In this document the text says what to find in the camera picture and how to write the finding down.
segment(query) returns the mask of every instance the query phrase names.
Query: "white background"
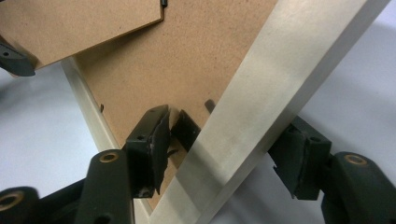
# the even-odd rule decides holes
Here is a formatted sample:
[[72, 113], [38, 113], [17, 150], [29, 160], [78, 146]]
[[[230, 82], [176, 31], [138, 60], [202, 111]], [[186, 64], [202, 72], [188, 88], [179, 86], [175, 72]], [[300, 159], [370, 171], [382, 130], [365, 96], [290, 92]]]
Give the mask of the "white background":
[[[335, 68], [300, 116], [332, 141], [375, 161], [396, 185], [396, 1]], [[83, 178], [96, 146], [56, 63], [35, 77], [0, 70], [0, 191], [40, 196]], [[293, 200], [267, 155], [212, 223], [323, 223], [320, 201]]]

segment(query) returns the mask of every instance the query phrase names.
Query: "black clamp part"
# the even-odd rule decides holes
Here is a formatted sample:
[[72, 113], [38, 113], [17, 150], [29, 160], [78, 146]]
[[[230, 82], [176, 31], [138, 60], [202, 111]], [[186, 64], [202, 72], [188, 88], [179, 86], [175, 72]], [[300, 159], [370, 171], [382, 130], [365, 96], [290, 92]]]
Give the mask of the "black clamp part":
[[35, 69], [24, 54], [1, 42], [0, 67], [19, 77], [32, 77], [35, 75]]
[[351, 152], [330, 154], [331, 142], [296, 118], [268, 151], [291, 195], [317, 200], [326, 224], [396, 223], [396, 189], [379, 167]]
[[151, 108], [126, 139], [125, 150], [130, 173], [131, 196], [150, 198], [160, 193], [167, 151], [170, 145], [168, 105]]

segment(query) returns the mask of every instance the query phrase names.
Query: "brown panel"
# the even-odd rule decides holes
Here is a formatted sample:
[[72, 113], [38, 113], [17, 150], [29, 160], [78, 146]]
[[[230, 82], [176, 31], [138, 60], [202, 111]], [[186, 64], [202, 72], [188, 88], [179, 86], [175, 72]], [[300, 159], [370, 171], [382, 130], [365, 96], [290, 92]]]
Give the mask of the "brown panel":
[[159, 0], [11, 0], [0, 3], [0, 35], [36, 62], [60, 61], [162, 19]]
[[[203, 127], [205, 101], [219, 100], [275, 3], [170, 1], [164, 22], [77, 55], [117, 141], [156, 105], [185, 109]], [[180, 162], [170, 160], [162, 191]]]

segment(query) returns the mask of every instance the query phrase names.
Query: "clamp jaw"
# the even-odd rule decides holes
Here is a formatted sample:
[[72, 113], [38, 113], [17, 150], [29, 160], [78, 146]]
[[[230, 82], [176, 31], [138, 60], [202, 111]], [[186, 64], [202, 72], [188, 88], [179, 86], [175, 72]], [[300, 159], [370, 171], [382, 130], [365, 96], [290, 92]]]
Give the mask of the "clamp jaw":
[[379, 167], [332, 143], [297, 117], [268, 151], [276, 173], [298, 200], [317, 200], [327, 224], [396, 223], [396, 190]]
[[32, 77], [35, 69], [29, 59], [11, 46], [0, 42], [0, 67], [19, 77]]

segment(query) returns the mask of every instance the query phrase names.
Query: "wooden frame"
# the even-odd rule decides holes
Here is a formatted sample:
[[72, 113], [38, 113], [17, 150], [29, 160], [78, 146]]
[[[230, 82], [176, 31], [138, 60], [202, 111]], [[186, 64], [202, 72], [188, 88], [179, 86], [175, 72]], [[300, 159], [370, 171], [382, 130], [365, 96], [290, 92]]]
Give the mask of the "wooden frame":
[[136, 222], [207, 223], [387, 2], [280, 0], [155, 210], [136, 201]]
[[157, 0], [5, 1], [0, 38], [38, 69], [162, 19]]

